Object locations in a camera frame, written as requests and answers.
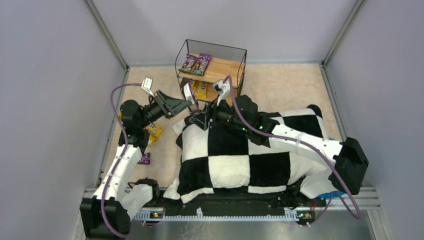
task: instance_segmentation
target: wooden shelf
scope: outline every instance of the wooden shelf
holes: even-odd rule
[[[179,72],[179,77],[189,78],[189,79],[194,79],[194,80],[199,80],[202,82],[214,84],[216,81],[220,79],[225,79],[227,75],[231,75],[232,86],[234,88],[238,88],[244,68],[245,68],[244,62],[231,61],[227,59],[212,57],[210,59],[209,65],[206,68],[206,71],[204,71],[203,76],[188,74],[185,72]]]
[[[206,90],[206,98],[200,98],[200,97],[198,97],[197,100],[199,100],[199,101],[213,101],[217,97],[218,97],[218,93],[215,90],[215,88],[212,86],[212,83],[208,83],[207,84],[207,90]],[[233,99],[231,98],[231,93],[226,98],[226,102],[230,106],[233,105]]]

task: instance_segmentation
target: checkered pillow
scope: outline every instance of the checkered pillow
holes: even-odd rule
[[[328,138],[316,105],[261,114],[298,131]],[[223,188],[254,194],[282,192],[301,177],[325,170],[323,165],[284,149],[258,146],[244,132],[223,124],[203,131],[186,118],[173,128],[179,134],[176,144],[182,149],[181,167],[163,196],[183,203]]]

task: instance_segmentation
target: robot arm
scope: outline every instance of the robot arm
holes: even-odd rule
[[[221,79],[214,87],[220,95],[227,96],[229,85]],[[207,103],[201,114],[191,116],[190,122],[204,130],[210,124],[225,124],[245,131],[246,138],[256,145],[284,149],[326,166],[326,170],[302,181],[300,192],[310,199],[336,190],[346,192],[334,170],[352,195],[359,193],[369,162],[356,139],[348,137],[346,141],[336,141],[295,130],[260,114],[258,105],[246,95],[236,97],[235,103],[239,112],[218,98],[216,102]]]
[[[125,131],[119,137],[116,156],[99,188],[91,198],[83,198],[80,204],[84,232],[88,238],[124,238],[130,231],[131,219],[143,205],[159,195],[157,182],[149,180],[136,184],[130,193],[125,192],[134,167],[149,142],[149,133],[144,128],[163,116],[167,119],[176,116],[192,102],[169,97],[160,90],[152,93],[150,86],[146,85],[147,80],[151,85],[152,80],[146,78],[136,86],[148,89],[146,92],[153,101],[145,106],[134,100],[122,103],[119,119]]]

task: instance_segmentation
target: purple candy bar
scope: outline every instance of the purple candy bar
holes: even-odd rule
[[[192,69],[193,65],[196,63],[196,61],[198,60],[197,57],[192,56],[190,54],[187,53],[187,57],[185,57],[185,62],[182,65],[181,70],[183,72],[189,73],[190,70]]]
[[[203,76],[205,74],[205,70],[211,61],[212,55],[200,53],[199,61],[194,67],[193,74]]]
[[[143,156],[141,157],[140,161],[137,162],[137,164],[144,164],[144,165],[150,164],[150,152],[143,154]]]

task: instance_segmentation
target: white bracket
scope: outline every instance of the white bracket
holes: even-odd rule
[[[228,82],[224,83],[224,79],[220,79],[219,81],[215,82],[212,87],[215,89],[218,88],[217,92],[219,94],[218,100],[216,102],[216,105],[219,106],[221,100],[225,100],[228,97],[228,94],[230,94],[231,87]]]
[[[153,78],[150,77],[146,77],[143,80],[143,83],[141,84],[141,88],[148,94],[151,95],[153,97],[155,97],[155,95],[152,92],[152,85],[153,85]]]

